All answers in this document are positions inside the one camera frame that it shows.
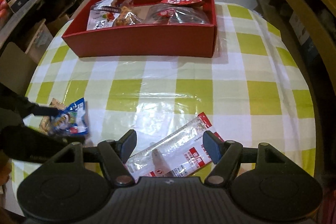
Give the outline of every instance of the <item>orange box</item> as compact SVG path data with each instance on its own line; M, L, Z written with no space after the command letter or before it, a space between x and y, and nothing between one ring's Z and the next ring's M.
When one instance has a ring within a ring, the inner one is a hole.
M79 57L115 55L169 55L212 57L216 44L214 0L203 0L209 24L136 24L86 30L90 8L100 0L90 0L62 38ZM134 0L135 9L161 0Z

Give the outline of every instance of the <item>white snack package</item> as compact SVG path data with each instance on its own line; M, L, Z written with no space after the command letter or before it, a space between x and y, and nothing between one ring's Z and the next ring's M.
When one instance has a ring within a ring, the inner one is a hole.
M210 130L218 135L202 112L160 142L129 158L128 171L139 177L186 177L211 162L203 147L203 133Z
M113 26L120 15L121 9L116 6L117 0L101 0L90 8L86 30L96 30Z

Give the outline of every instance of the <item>red box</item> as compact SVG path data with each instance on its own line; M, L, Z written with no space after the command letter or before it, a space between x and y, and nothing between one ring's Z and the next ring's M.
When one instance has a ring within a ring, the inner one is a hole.
M62 38L79 57L113 55L170 55L212 57L216 43L214 0L203 0L210 24L176 24L110 27L86 31L90 0L75 17ZM134 6L154 5L161 0L134 0Z

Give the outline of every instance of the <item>blue snack bag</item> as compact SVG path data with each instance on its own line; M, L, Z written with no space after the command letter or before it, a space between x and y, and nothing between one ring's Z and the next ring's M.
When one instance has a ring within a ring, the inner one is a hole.
M70 104L66 109L60 110L56 117L51 117L51 134L58 135L86 135L85 100L81 98Z

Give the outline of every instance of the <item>green and white tablecloth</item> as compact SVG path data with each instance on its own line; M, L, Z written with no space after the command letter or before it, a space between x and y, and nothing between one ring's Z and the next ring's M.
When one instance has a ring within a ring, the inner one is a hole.
M312 101L279 30L239 5L217 3L216 13L212 59L78 58L61 38L67 23L48 47L26 95L40 104L56 98L65 105L84 97L92 143L119 139L133 128L138 134L135 152L205 112L224 140L248 147L268 142L313 175ZM35 128L40 121L25 119ZM38 166L13 161L14 192Z

